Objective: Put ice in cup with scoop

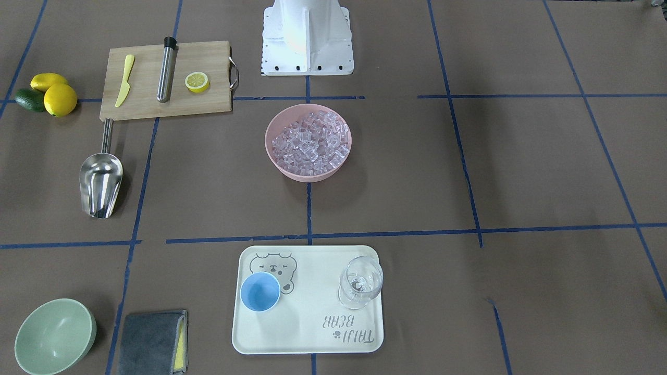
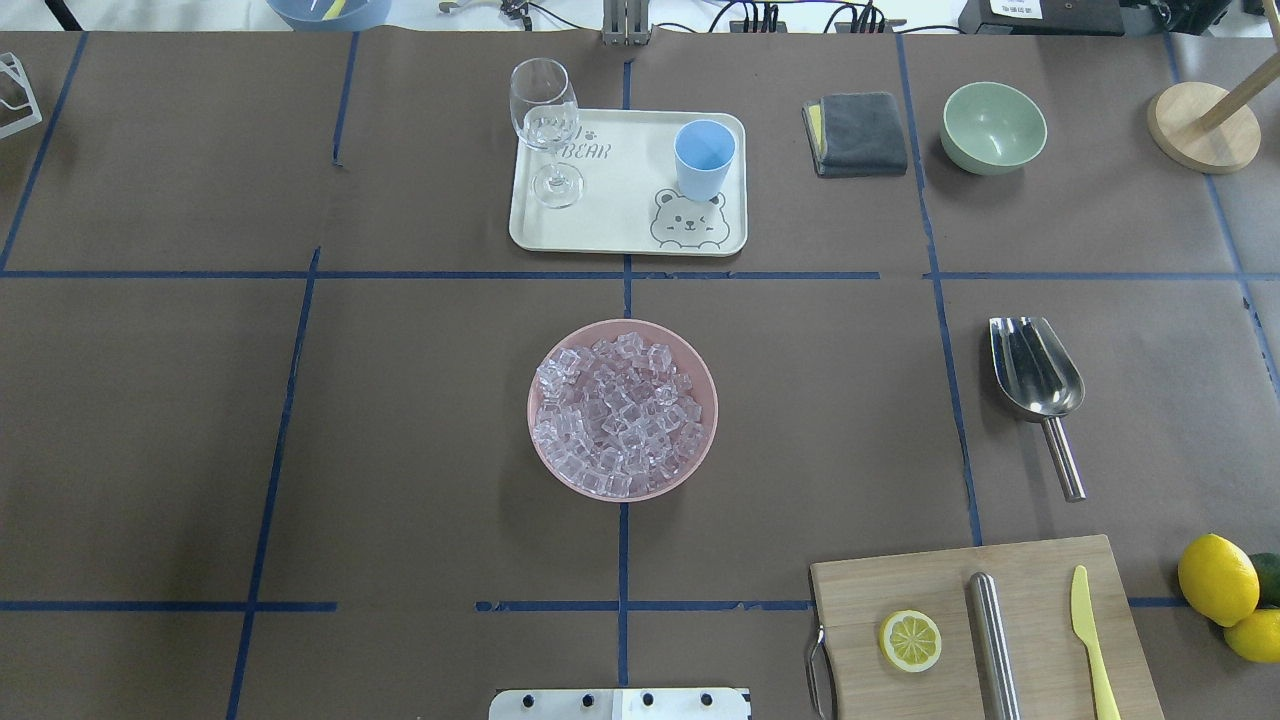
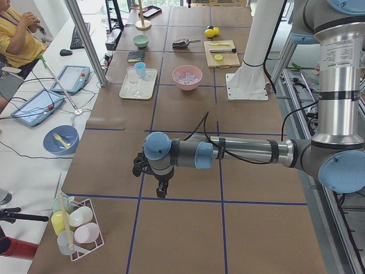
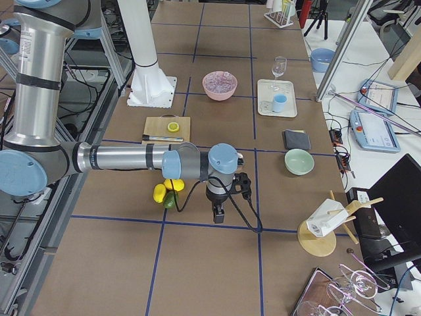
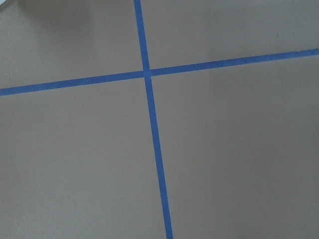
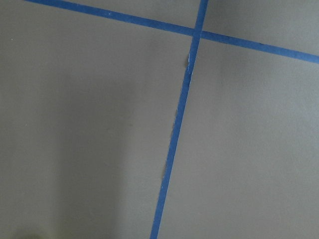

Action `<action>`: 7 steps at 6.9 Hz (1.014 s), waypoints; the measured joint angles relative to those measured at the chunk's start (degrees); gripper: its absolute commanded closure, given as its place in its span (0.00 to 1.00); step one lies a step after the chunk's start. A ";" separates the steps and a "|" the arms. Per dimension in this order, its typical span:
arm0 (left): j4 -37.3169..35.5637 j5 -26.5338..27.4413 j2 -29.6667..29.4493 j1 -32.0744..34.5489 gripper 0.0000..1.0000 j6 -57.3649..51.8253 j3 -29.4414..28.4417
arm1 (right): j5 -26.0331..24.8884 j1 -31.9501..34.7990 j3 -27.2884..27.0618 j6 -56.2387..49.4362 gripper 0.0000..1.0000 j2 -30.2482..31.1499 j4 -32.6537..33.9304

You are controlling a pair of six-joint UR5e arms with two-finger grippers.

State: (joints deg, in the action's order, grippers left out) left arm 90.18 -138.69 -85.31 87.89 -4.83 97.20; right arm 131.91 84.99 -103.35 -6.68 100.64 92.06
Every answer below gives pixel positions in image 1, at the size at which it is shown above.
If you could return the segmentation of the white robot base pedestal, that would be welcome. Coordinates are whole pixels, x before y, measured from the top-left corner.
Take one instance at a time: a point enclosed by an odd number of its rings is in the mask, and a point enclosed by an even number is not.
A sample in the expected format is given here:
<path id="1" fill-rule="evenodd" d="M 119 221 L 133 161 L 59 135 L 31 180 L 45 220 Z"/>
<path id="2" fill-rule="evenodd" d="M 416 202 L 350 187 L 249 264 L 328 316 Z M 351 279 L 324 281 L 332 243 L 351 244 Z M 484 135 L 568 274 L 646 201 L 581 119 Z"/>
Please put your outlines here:
<path id="1" fill-rule="evenodd" d="M 263 76 L 347 76 L 355 69 L 349 10 L 338 1 L 274 1 L 264 9 Z"/>

